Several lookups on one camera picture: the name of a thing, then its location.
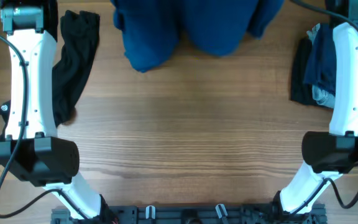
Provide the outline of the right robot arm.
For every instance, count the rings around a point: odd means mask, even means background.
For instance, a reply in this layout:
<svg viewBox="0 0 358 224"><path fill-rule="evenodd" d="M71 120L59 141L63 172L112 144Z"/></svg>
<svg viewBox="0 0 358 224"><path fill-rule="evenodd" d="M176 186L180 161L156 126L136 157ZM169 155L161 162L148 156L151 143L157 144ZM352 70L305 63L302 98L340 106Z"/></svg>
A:
<svg viewBox="0 0 358 224"><path fill-rule="evenodd" d="M292 101L333 111L326 132L307 132L303 163L292 181L274 196L271 222L304 222L327 187L358 167L358 1L326 1L330 17L298 44L291 75ZM358 202L358 190L344 209Z"/></svg>

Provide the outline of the folded black garment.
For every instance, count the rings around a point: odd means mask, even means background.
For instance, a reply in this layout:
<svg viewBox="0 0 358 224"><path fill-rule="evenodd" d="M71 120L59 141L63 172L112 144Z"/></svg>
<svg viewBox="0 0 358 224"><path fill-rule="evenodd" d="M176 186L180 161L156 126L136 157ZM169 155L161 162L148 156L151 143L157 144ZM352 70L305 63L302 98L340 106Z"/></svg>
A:
<svg viewBox="0 0 358 224"><path fill-rule="evenodd" d="M311 85L303 83L311 49L312 43L308 37L299 41L291 69L290 100L302 105L317 106Z"/></svg>

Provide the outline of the black t-shirt with logo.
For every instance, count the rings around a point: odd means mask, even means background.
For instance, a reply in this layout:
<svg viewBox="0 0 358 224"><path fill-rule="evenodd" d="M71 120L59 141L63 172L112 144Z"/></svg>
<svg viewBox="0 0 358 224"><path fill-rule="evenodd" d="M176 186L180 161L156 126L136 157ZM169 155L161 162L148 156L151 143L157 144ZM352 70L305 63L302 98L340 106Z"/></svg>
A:
<svg viewBox="0 0 358 224"><path fill-rule="evenodd" d="M27 86L19 56L11 51L11 100L0 108L6 126L0 142L18 140L22 111L26 110L24 140L37 133L57 136L60 124L70 120L90 76L99 44L100 16L66 11L60 22L56 13L34 6L1 10L7 39L24 57Z"/></svg>

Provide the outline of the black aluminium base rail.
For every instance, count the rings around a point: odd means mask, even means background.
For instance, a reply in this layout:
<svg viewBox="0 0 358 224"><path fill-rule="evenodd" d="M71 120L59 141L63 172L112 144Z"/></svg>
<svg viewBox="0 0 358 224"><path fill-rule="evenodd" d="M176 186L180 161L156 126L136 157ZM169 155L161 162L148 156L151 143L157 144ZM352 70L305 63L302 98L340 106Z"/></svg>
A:
<svg viewBox="0 0 358 224"><path fill-rule="evenodd" d="M166 224L166 223L205 223L205 224L253 224L253 223L306 223L327 224L326 208L323 204L313 205L310 213L295 215L288 220L274 220L269 217L268 204L245 204L237 206L197 207L148 207L115 206L110 208L117 216L117 223L126 224Z"/></svg>

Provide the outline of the blue t-shirt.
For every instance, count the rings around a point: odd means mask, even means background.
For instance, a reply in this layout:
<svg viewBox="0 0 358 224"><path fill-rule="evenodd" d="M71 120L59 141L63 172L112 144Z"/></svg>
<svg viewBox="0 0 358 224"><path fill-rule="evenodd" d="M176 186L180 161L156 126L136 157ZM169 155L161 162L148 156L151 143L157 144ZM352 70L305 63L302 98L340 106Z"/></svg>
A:
<svg viewBox="0 0 358 224"><path fill-rule="evenodd" d="M261 38L283 0L111 0L132 68L147 72L166 62L185 34L201 51L222 57L249 34Z"/></svg>

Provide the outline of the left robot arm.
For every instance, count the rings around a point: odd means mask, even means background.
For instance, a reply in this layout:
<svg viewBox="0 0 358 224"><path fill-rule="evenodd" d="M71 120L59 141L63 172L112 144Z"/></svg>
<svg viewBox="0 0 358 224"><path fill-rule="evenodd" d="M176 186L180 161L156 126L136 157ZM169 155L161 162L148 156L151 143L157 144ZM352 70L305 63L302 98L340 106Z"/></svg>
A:
<svg viewBox="0 0 358 224"><path fill-rule="evenodd" d="M79 172L79 152L57 136L52 67L57 47L55 1L1 1L1 40L11 57L11 104L0 165L23 182L54 194L73 223L117 223L118 217Z"/></svg>

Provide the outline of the folded navy blue garment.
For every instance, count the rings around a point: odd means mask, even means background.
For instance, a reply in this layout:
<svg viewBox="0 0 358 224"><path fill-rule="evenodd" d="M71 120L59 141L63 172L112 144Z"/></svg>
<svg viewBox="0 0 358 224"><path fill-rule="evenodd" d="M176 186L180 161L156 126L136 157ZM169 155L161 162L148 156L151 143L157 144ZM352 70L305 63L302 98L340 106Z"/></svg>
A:
<svg viewBox="0 0 358 224"><path fill-rule="evenodd" d="M333 30L329 24L317 24L307 34L312 38L312 46L303 83L335 95L337 62Z"/></svg>

